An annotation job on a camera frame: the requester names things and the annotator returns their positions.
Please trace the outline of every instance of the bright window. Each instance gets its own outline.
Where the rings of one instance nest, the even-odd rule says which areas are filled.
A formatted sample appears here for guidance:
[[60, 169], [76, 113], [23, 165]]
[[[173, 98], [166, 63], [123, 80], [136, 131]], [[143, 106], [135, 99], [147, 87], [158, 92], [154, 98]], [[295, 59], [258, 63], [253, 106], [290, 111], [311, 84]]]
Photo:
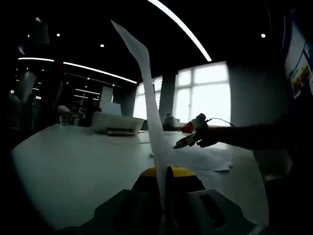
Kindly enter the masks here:
[[[157, 109], [159, 109], [162, 88], [162, 77], [153, 78], [153, 85], [156, 95], [156, 106]], [[146, 97], [143, 83], [140, 83], [137, 87], [133, 117], [147, 119]]]
[[[230, 86], [226, 62], [179, 71], [175, 85], [174, 117], [187, 123], [200, 113], [207, 119], [230, 122]], [[211, 125], [228, 126], [218, 119]]]

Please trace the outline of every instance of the ceiling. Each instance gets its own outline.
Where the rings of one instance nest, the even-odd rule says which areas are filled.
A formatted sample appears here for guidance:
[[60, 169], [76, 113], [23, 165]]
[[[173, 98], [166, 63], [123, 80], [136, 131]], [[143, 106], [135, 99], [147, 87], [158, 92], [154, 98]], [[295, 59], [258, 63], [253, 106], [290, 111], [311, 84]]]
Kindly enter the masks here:
[[[161, 2], [190, 28], [212, 62], [271, 57], [273, 25], [271, 29], [268, 6], [264, 0], [255, 0], [253, 4], [243, 0], [234, 3], [223, 0], [218, 3], [201, 0]], [[52, 6], [30, 11], [19, 29], [18, 45], [23, 47], [25, 55], [17, 53], [17, 57], [62, 58], [66, 62], [140, 82], [139, 67], [113, 28], [111, 20], [114, 20], [148, 48], [153, 77], [207, 63], [182, 29], [147, 0], [115, 0], [101, 4], [98, 7], [87, 5], [80, 10], [79, 7], [65, 9], [63, 6]], [[33, 41], [34, 28], [38, 25], [36, 17], [47, 24], [48, 45], [38, 45]], [[261, 38], [262, 33], [266, 34], [266, 38]], [[48, 67], [53, 64], [47, 61], [18, 63], [20, 67], [32, 66], [37, 71], [43, 68], [49, 70]], [[120, 87], [135, 86], [82, 68], [64, 66], [64, 70], [69, 80], [90, 77]]]

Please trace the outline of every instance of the cable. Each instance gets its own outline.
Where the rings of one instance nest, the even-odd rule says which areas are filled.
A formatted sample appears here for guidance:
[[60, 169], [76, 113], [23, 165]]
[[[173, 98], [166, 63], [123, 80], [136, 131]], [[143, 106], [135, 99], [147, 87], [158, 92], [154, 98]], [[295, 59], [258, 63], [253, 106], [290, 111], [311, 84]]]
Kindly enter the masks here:
[[213, 118], [210, 118], [208, 121], [206, 121], [206, 122], [209, 122], [210, 120], [212, 120], [212, 119], [218, 119], [218, 120], [222, 120], [222, 121], [224, 121], [224, 122], [227, 122], [229, 125], [231, 125], [232, 127], [235, 127], [235, 125], [233, 125], [233, 124], [231, 124], [230, 122], [228, 122], [228, 121], [225, 121], [225, 120], [223, 120], [223, 119], [221, 119], [221, 118], [218, 118], [218, 117], [213, 117]]

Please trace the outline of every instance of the office desk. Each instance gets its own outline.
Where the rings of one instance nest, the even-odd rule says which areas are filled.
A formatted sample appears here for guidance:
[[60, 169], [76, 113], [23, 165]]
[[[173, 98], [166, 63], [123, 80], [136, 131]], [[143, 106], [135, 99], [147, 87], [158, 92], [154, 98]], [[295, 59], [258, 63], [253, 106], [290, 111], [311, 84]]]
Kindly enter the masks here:
[[[147, 138], [148, 133], [140, 134]], [[111, 144], [89, 128], [58, 124], [42, 130], [13, 150], [13, 159], [30, 199], [55, 228], [78, 226], [93, 217], [96, 207], [122, 189], [131, 189], [144, 170], [153, 167], [151, 147]], [[174, 143], [181, 135], [166, 136]], [[206, 188], [215, 188], [243, 209], [245, 217], [268, 224], [268, 203], [251, 151], [218, 143], [234, 156], [229, 173], [195, 172]]]

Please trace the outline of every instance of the yellow object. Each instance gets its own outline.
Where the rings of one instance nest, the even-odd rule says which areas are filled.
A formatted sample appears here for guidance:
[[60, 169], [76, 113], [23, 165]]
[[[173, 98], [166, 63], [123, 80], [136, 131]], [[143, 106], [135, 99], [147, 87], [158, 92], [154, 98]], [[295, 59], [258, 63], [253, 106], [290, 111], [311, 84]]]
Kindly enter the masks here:
[[[171, 166], [174, 177], [186, 177], [196, 175], [194, 172], [180, 168], [179, 166]], [[149, 168], [141, 173], [140, 176], [156, 177], [157, 171], [155, 167]]]

